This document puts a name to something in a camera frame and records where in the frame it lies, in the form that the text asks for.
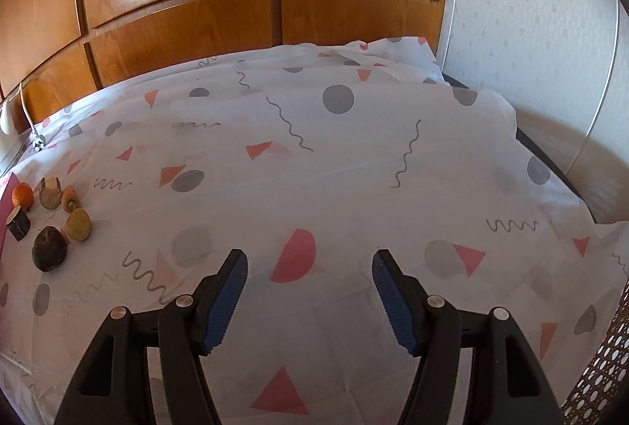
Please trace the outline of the dark water chestnut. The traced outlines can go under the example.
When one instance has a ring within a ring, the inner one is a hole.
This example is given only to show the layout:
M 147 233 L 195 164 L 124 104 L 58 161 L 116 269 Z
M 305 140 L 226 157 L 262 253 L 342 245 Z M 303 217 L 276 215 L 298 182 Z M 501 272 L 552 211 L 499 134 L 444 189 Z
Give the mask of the dark water chestnut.
M 59 267 L 67 255 L 63 233 L 54 226 L 46 226 L 37 233 L 31 250 L 34 265 L 43 273 Z

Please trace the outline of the yellow longan fruit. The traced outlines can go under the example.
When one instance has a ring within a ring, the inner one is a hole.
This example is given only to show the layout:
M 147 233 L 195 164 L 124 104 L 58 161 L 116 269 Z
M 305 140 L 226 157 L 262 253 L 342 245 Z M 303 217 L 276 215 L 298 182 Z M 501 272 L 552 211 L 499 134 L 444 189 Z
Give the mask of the yellow longan fruit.
M 90 215 L 83 208 L 77 208 L 67 216 L 65 232 L 72 240 L 78 242 L 87 240 L 92 233 L 92 228 Z

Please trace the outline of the small orange carrot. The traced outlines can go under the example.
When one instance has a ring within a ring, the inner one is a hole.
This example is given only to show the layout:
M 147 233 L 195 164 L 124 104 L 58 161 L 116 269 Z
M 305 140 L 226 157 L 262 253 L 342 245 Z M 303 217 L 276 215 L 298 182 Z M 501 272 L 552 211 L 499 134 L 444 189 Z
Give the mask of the small orange carrot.
M 62 192 L 61 206 L 66 213 L 72 213 L 72 211 L 81 207 L 79 196 L 71 186 L 67 186 Z

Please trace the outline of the orange tangerine front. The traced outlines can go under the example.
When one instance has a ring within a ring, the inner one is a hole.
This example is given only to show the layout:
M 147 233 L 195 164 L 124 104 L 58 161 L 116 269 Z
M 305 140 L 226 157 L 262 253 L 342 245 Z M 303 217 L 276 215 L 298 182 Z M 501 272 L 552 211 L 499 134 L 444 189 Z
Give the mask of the orange tangerine front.
M 27 182 L 20 182 L 12 191 L 12 204 L 14 207 L 21 207 L 28 211 L 33 206 L 34 193 Z

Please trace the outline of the wicker chair edge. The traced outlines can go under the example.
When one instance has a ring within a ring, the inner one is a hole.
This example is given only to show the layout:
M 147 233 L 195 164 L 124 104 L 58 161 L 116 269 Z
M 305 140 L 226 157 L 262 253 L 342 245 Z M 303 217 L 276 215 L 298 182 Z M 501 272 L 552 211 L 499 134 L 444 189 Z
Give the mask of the wicker chair edge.
M 628 286 L 590 364 L 562 405 L 564 423 L 629 425 Z

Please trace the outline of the pink shallow box tray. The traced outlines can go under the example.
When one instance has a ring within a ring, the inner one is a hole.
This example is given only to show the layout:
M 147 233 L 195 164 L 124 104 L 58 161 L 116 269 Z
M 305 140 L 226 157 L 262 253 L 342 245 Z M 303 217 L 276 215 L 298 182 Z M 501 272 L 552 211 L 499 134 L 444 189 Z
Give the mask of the pink shallow box tray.
M 2 252 L 4 239 L 6 238 L 6 219 L 9 216 L 9 212 L 13 210 L 12 194 L 16 186 L 20 183 L 17 176 L 10 171 L 1 178 L 0 191 L 0 252 Z

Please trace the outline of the white ceramic electric kettle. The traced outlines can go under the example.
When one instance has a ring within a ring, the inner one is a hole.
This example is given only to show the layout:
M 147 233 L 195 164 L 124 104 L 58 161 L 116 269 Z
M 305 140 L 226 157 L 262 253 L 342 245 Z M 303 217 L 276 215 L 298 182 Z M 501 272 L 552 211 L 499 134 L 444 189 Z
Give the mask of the white ceramic electric kettle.
M 15 134 L 13 115 L 9 110 L 9 102 L 7 101 L 3 102 L 1 105 L 0 129 L 6 136 L 12 136 Z

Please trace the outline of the patterned white tablecloth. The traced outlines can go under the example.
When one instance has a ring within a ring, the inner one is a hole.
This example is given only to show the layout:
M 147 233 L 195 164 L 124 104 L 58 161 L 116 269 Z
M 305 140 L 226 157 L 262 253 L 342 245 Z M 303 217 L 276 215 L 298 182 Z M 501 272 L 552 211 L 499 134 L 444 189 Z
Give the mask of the patterned white tablecloth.
M 166 305 L 235 248 L 250 273 L 202 363 L 229 424 L 398 421 L 417 363 L 374 288 L 381 248 L 457 308 L 508 309 L 562 405 L 628 278 L 627 223 L 410 37 L 176 65 L 36 127 L 13 173 L 74 188 L 93 228 L 48 273 L 31 235 L 4 242 L 1 386 L 26 424 L 53 422 L 108 311 Z

